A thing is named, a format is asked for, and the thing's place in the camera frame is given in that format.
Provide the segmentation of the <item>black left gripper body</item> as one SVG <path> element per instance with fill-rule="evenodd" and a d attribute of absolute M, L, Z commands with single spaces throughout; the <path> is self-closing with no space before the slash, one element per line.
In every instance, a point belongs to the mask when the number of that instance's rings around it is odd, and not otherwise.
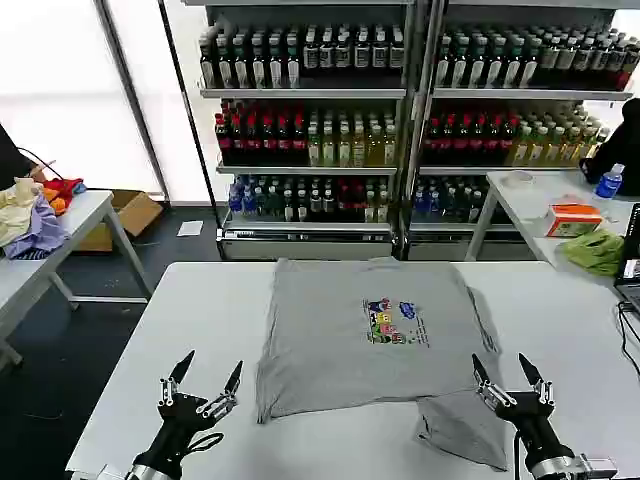
<path fill-rule="evenodd" d="M 136 456 L 133 474 L 181 474 L 181 461 L 190 449 L 193 437 L 215 425 L 215 419 L 204 419 L 196 409 L 204 398 L 178 393 L 171 407 L 159 407 L 162 425 L 150 447 Z"/>

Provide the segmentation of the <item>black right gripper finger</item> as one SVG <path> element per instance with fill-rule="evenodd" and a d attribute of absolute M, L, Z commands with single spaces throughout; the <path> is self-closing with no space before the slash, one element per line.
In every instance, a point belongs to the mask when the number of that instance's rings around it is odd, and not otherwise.
<path fill-rule="evenodd" d="M 538 368 L 522 353 L 518 354 L 518 359 L 524 375 L 537 394 L 538 401 L 543 405 L 554 406 L 553 384 L 545 381 Z"/>
<path fill-rule="evenodd" d="M 493 412 L 498 407 L 515 407 L 517 405 L 516 399 L 490 379 L 484 365 L 476 354 L 472 355 L 472 362 L 474 377 L 477 381 L 476 393 L 482 398 L 483 402 Z"/>

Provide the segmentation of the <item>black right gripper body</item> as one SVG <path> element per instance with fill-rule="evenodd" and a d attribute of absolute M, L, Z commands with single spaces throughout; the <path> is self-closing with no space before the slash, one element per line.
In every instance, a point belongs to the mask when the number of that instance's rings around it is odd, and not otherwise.
<path fill-rule="evenodd" d="M 535 392 L 509 392 L 516 401 L 504 405 L 498 402 L 495 414 L 498 418 L 512 423 L 520 434 L 527 455 L 525 465 L 533 468 L 542 461 L 553 458 L 574 458 L 574 452 L 563 445 L 553 430 L 549 417 L 553 406 L 539 401 Z"/>

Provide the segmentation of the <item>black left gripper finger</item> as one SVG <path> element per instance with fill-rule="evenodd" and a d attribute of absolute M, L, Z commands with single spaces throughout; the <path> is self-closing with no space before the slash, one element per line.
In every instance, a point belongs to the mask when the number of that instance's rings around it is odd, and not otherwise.
<path fill-rule="evenodd" d="M 159 407 L 171 407 L 177 399 L 179 386 L 187 374 L 193 361 L 195 351 L 191 350 L 181 361 L 179 361 L 167 378 L 159 380 L 161 385 L 161 396 L 158 401 Z"/>
<path fill-rule="evenodd" d="M 240 360 L 229 379 L 227 380 L 223 392 L 214 400 L 208 400 L 196 409 L 196 413 L 204 419 L 222 419 L 229 414 L 237 405 L 236 393 L 241 381 L 243 361 Z"/>

